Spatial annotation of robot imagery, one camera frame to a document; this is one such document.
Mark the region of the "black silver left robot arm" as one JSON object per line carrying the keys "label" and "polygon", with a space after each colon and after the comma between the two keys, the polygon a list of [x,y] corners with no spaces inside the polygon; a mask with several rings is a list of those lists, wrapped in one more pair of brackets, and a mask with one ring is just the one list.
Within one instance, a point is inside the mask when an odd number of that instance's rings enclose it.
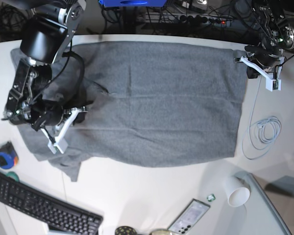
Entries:
{"label": "black silver left robot arm", "polygon": [[285,12],[294,13],[294,0],[246,0],[259,29],[246,23],[236,8],[238,3],[232,0],[231,10],[249,33],[258,35],[260,42],[257,46],[245,46],[247,55],[236,61],[247,65],[249,79],[262,75],[277,82],[283,64],[288,60],[283,52],[294,49],[294,26],[285,16]]}

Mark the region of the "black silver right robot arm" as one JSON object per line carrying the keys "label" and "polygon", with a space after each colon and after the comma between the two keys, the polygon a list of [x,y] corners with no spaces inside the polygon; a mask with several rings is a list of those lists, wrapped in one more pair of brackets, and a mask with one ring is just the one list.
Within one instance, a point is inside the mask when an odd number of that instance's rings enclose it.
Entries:
{"label": "black silver right robot arm", "polygon": [[67,103],[77,93],[84,75],[80,70],[77,84],[64,101],[43,98],[43,92],[56,80],[51,65],[62,58],[80,56],[66,50],[79,26],[84,0],[7,0],[6,4],[20,10],[32,10],[33,16],[22,29],[21,52],[12,88],[4,109],[4,121],[14,125],[28,123],[35,130],[62,122]]}

